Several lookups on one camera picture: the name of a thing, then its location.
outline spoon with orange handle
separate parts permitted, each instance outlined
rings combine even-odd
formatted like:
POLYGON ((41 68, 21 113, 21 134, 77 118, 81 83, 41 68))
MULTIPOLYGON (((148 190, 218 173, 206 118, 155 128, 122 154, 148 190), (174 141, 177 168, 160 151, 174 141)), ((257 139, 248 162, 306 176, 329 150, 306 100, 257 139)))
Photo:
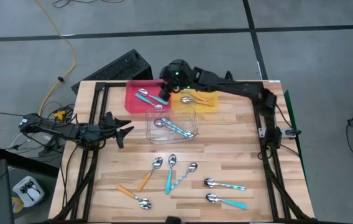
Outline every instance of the spoon with orange handle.
POLYGON ((149 178, 153 174, 154 170, 160 168, 160 166, 162 166, 162 163, 163 163, 163 158, 161 158, 161 157, 158 157, 153 161, 153 169, 146 175, 146 177, 143 179, 143 181, 138 186, 137 190, 139 192, 144 188, 146 182, 149 180, 149 178))
POLYGON ((189 90, 181 90, 182 93, 187 93, 190 94, 191 96, 195 97, 198 100, 207 102, 206 99, 204 99, 203 97, 201 97, 199 94, 195 93, 194 91, 189 91, 189 90))
POLYGON ((199 100, 194 100, 189 96, 184 96, 181 98, 182 103, 199 103, 201 105, 207 105, 207 106, 214 106, 212 103, 209 102, 204 102, 204 101, 199 101, 199 100))
POLYGON ((152 204, 150 203, 149 200, 147 200, 147 198, 139 198, 138 196, 134 195, 131 191, 127 190, 125 187, 123 187, 121 185, 117 185, 117 189, 119 191, 121 191, 122 193, 132 197, 133 199, 138 200, 141 208, 143 208, 143 209, 152 208, 152 204))

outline spoon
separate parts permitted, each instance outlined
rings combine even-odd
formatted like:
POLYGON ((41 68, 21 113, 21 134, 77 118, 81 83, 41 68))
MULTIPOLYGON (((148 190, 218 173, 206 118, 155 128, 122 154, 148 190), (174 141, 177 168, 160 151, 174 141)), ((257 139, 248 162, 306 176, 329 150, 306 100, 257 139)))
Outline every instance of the spoon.
POLYGON ((177 162, 177 156, 174 154, 171 154, 171 156, 168 158, 168 164, 170 165, 170 171, 168 171, 167 184, 165 186, 165 194, 170 194, 172 167, 175 165, 176 162, 177 162))
POLYGON ((192 97, 189 97, 189 96, 182 97, 181 102, 182 103, 199 103, 201 105, 214 106, 212 103, 204 102, 204 101, 200 101, 200 100, 194 100, 194 99, 192 99, 192 97))
POLYGON ((151 97, 152 99, 154 99, 154 100, 160 102, 160 103, 163 104, 163 105, 168 105, 168 102, 167 102, 167 101, 164 101, 163 99, 161 99, 161 98, 159 98, 159 97, 150 95, 150 94, 148 93, 148 91, 145 90, 145 89, 143 89, 143 88, 139 89, 138 92, 139 92, 139 94, 141 94, 142 96, 149 96, 149 97, 151 97))
POLYGON ((184 130, 180 129, 178 126, 174 125, 174 126, 168 126, 168 125, 164 125, 164 122, 161 119, 156 119, 153 124, 158 127, 161 128, 163 126, 165 126, 166 128, 171 129, 172 131, 179 133, 181 135, 183 135, 186 138, 190 138, 192 137, 192 133, 191 132, 185 132, 184 130))
POLYGON ((121 191, 122 193, 132 197, 133 199, 136 199, 139 201, 139 205, 141 208, 143 209, 150 209, 152 208, 152 204, 150 203, 149 200, 147 200, 147 198, 139 198, 138 196, 135 196, 133 193, 131 193, 129 190, 127 190, 126 188, 124 188, 121 185, 117 185, 117 189, 119 191, 121 191))
POLYGON ((192 162, 191 164, 189 164, 189 166, 188 166, 188 171, 187 171, 185 174, 183 174, 183 175, 181 176, 181 178, 179 178, 179 179, 171 186, 171 190, 174 189, 174 188, 179 184, 179 182, 181 182, 181 181, 186 177, 186 175, 188 175, 189 172, 194 172, 196 169, 197 169, 197 163, 192 162))
POLYGON ((186 93, 189 94, 195 98, 197 98, 198 100, 201 101, 207 101, 206 99, 204 99, 203 97, 199 96, 197 93, 193 92, 193 91, 189 91, 189 90, 181 90, 182 93, 186 93))
POLYGON ((153 164, 152 164, 153 168, 152 168, 152 170, 146 175, 146 177, 143 179, 143 181, 142 181, 142 182, 139 184, 139 186, 138 186, 138 191, 139 191, 139 192, 144 188, 146 182, 149 180, 149 178, 150 178, 150 176, 153 174, 154 170, 160 168, 160 166, 162 166, 162 163, 163 163, 163 158, 161 158, 161 157, 157 157, 157 158, 153 161, 153 164))
POLYGON ((215 203, 215 202, 223 202, 223 203, 226 203, 228 205, 232 205, 232 206, 235 206, 237 208, 242 208, 242 209, 248 209, 247 205, 244 204, 244 203, 240 203, 240 202, 233 202, 233 201, 230 201, 230 200, 222 200, 222 199, 218 199, 216 197, 216 194, 207 194, 206 195, 206 198, 207 200, 209 200, 210 202, 212 203, 215 203))
POLYGON ((229 184, 217 184, 215 183, 215 180, 212 178, 205 178, 204 179, 204 184, 207 185, 208 187, 213 188, 215 185, 220 185, 222 187, 229 187, 237 190, 245 190, 245 187, 241 186, 236 186, 236 185, 229 185, 229 184))
POLYGON ((154 106, 154 108, 155 108, 156 110, 161 110, 161 109, 163 109, 163 106, 162 106, 162 105, 155 105, 154 103, 152 103, 150 100, 146 99, 144 96, 140 95, 139 93, 136 93, 135 96, 138 97, 140 100, 142 100, 142 101, 144 101, 144 102, 146 102, 146 103, 148 103, 148 104, 154 106))

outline orange handle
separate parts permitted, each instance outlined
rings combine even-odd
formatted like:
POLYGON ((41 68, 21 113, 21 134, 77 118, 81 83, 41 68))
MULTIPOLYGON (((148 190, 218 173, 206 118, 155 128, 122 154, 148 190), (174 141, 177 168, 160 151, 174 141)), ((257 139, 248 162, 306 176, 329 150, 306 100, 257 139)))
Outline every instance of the orange handle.
POLYGON ((149 180, 149 178, 150 178, 151 175, 152 175, 152 172, 148 173, 148 174, 146 175, 146 177, 144 178, 144 180, 139 184, 139 187, 138 187, 138 191, 139 191, 139 192, 144 188, 146 182, 149 180))
POLYGON ((126 188, 124 188, 124 187, 121 186, 121 185, 117 185, 117 189, 118 189, 119 191, 121 191, 122 193, 124 193, 124 194, 126 194, 126 195, 128 195, 128 196, 130 196, 130 197, 132 197, 132 198, 134 198, 134 196, 135 196, 133 193, 131 193, 131 191, 127 190, 126 188))
POLYGON ((199 104, 207 105, 207 106, 214 106, 212 103, 203 102, 203 101, 196 101, 195 103, 199 103, 199 104))
POLYGON ((201 101, 204 101, 204 102, 207 102, 206 99, 204 99, 203 97, 199 96, 199 94, 195 93, 195 92, 190 92, 190 94, 194 97, 196 97, 197 99, 201 100, 201 101))

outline teal handle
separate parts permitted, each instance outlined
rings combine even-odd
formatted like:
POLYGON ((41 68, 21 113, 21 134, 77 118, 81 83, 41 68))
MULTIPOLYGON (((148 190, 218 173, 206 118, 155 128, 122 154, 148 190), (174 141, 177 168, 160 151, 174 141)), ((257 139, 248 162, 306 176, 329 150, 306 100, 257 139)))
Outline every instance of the teal handle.
POLYGON ((165 194, 170 194, 171 191, 171 177, 172 177, 172 170, 168 172, 167 184, 165 186, 165 194))
POLYGON ((135 96, 138 97, 139 99, 145 101, 146 103, 153 105, 153 103, 150 100, 146 99, 144 96, 140 95, 139 93, 136 93, 135 96))
POLYGON ((244 203, 233 202, 233 201, 229 201, 229 200, 222 200, 222 202, 226 203, 228 205, 232 205, 232 206, 237 207, 237 208, 248 209, 247 205, 244 204, 244 203))
POLYGON ((237 190, 245 190, 245 187, 236 186, 236 185, 221 184, 221 186, 222 187, 230 187, 230 188, 237 189, 237 190))
POLYGON ((160 102, 160 103, 163 104, 163 105, 168 105, 168 102, 167 102, 167 101, 164 101, 164 100, 162 100, 162 99, 159 98, 159 97, 156 97, 156 96, 153 96, 153 95, 149 95, 149 96, 150 96, 151 98, 157 100, 158 102, 160 102))

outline yellow cable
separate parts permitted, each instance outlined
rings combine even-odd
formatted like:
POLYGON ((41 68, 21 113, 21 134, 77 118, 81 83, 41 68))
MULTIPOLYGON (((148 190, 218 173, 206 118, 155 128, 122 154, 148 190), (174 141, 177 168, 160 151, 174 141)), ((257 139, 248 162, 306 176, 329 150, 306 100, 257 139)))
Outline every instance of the yellow cable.
MULTIPOLYGON (((73 46, 71 45, 71 43, 70 43, 68 40, 66 40, 66 38, 64 38, 64 36, 60 35, 60 32, 59 32, 57 26, 56 26, 55 23, 52 21, 50 15, 48 15, 48 13, 45 11, 45 9, 41 6, 41 4, 40 4, 37 0, 34 0, 34 1, 35 1, 35 3, 41 8, 41 10, 45 13, 45 15, 48 16, 48 19, 50 19, 50 21, 51 21, 51 23, 52 23, 52 25, 53 25, 53 28, 55 28, 55 30, 56 30, 58 36, 59 36, 61 39, 63 39, 63 40, 66 41, 66 43, 70 46, 71 51, 73 52, 73 65, 71 66, 71 68, 70 68, 65 74, 62 75, 62 78, 63 78, 63 77, 65 77, 65 76, 69 75, 70 72, 73 71, 73 69, 76 67, 76 52, 75 52, 75 49, 73 48, 73 46)), ((50 97, 50 95, 51 95, 53 89, 55 89, 55 87, 56 87, 56 85, 57 85, 58 83, 59 83, 59 80, 57 80, 57 82, 52 86, 51 90, 48 92, 47 96, 45 96, 44 101, 42 102, 41 107, 40 107, 40 111, 39 111, 39 115, 40 115, 40 116, 42 115, 42 109, 43 109, 43 107, 44 107, 45 102, 48 100, 48 98, 50 97)))

